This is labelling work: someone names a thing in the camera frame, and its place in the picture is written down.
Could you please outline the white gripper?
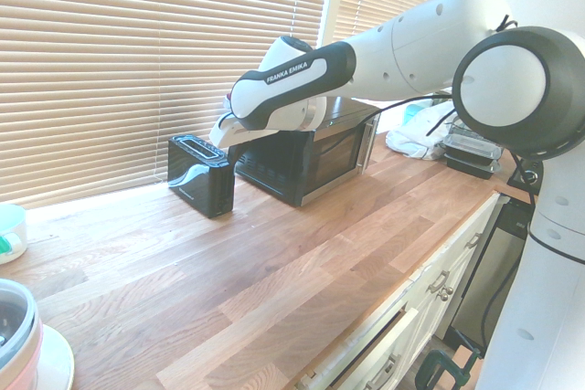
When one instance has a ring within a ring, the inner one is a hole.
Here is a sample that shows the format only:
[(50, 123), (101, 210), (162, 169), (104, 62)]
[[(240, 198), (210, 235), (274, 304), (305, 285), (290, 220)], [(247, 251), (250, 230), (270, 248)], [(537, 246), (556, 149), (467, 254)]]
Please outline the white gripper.
[(218, 148), (229, 148), (229, 164), (234, 167), (241, 157), (241, 144), (277, 133), (277, 130), (246, 129), (232, 112), (224, 113), (214, 124), (210, 134), (210, 142)]

